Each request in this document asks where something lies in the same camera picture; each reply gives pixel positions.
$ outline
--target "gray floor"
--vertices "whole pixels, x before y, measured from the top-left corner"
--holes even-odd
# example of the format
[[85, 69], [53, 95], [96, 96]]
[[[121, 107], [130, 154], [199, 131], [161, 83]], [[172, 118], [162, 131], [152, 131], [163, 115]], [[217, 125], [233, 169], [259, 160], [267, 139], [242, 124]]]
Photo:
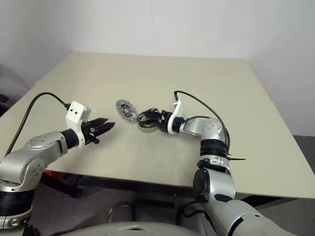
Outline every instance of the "gray floor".
[[[295, 136], [295, 139], [315, 172], [315, 137]], [[175, 209], [143, 206], [140, 203], [140, 199], [143, 198], [174, 202]], [[96, 187], [84, 188], [83, 196], [73, 199], [40, 185], [34, 198], [34, 211], [30, 223], [36, 226], [43, 236], [101, 224], [105, 222], [110, 208], [115, 203], [125, 200], [136, 202], [136, 218], [139, 221], [174, 223], [177, 206], [191, 199], [153, 194], [142, 195], [132, 191]], [[280, 227], [296, 235], [315, 235], [315, 201], [294, 200], [259, 209], [259, 211]]]

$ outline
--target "white wall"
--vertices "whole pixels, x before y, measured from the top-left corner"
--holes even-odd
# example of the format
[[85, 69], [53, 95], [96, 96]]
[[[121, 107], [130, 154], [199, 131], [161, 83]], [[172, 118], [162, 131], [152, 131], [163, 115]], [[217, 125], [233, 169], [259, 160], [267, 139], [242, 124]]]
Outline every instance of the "white wall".
[[[7, 5], [12, 0], [4, 0]], [[28, 85], [71, 50], [247, 58], [293, 134], [315, 136], [315, 1], [313, 0], [28, 0], [18, 17], [41, 20], [21, 30], [41, 43], [5, 58]]]

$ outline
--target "beige tabletop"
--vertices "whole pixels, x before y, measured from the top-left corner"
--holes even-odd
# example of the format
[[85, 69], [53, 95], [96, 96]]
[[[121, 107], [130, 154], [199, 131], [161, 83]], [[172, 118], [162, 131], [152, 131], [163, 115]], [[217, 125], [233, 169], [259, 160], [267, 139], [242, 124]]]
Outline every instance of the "beige tabletop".
[[[231, 135], [230, 153], [236, 191], [246, 194], [315, 198], [315, 176], [266, 90], [246, 60], [188, 59], [72, 53], [0, 118], [3, 158], [24, 112], [38, 93], [51, 91], [66, 102], [91, 107], [90, 119], [109, 118], [115, 127], [49, 165], [50, 170], [192, 186], [200, 140], [188, 134], [140, 131], [122, 119], [116, 101], [138, 111], [151, 107], [172, 112], [173, 91], [187, 91], [211, 106]], [[195, 100], [181, 95], [184, 116], [211, 116]], [[35, 103], [15, 145], [66, 128], [66, 110], [54, 98]]]

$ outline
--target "white bracket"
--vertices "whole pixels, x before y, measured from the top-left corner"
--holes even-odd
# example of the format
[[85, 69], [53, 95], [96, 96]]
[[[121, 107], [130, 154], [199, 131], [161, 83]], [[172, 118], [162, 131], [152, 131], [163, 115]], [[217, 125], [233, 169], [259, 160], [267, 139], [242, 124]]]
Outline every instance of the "white bracket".
[[171, 115], [171, 117], [169, 118], [168, 123], [167, 123], [167, 132], [169, 134], [176, 134], [176, 132], [173, 131], [174, 118], [175, 117], [181, 117], [183, 112], [184, 112], [184, 109], [182, 107], [182, 101], [181, 101], [179, 95], [177, 95], [177, 97], [178, 97], [178, 100], [175, 99], [175, 102], [173, 103], [173, 105], [175, 106], [175, 110], [174, 110], [173, 114]]
[[86, 122], [91, 113], [91, 109], [78, 102], [73, 101], [69, 107], [68, 113], [65, 116], [67, 129], [72, 129], [79, 139], [79, 144], [76, 146], [80, 148], [85, 145], [84, 135], [81, 130], [82, 122]]

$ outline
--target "table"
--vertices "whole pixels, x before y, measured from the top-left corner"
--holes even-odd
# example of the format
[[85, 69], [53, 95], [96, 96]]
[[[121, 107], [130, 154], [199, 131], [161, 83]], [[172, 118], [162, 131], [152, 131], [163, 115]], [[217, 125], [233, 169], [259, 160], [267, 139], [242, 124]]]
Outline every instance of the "table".
[[[92, 108], [90, 119], [109, 118], [115, 127], [49, 165], [49, 170], [94, 177], [191, 187], [200, 140], [188, 134], [141, 132], [122, 119], [116, 101], [138, 111], [173, 111], [173, 91], [187, 91], [210, 105], [231, 135], [230, 153], [236, 192], [315, 199], [315, 176], [255, 72], [244, 59], [189, 59], [74, 52], [38, 81], [0, 118], [0, 156], [13, 138], [34, 96], [51, 91], [62, 100]], [[184, 115], [211, 116], [180, 94]], [[66, 111], [43, 96], [34, 105], [15, 148], [29, 138], [65, 130]]]

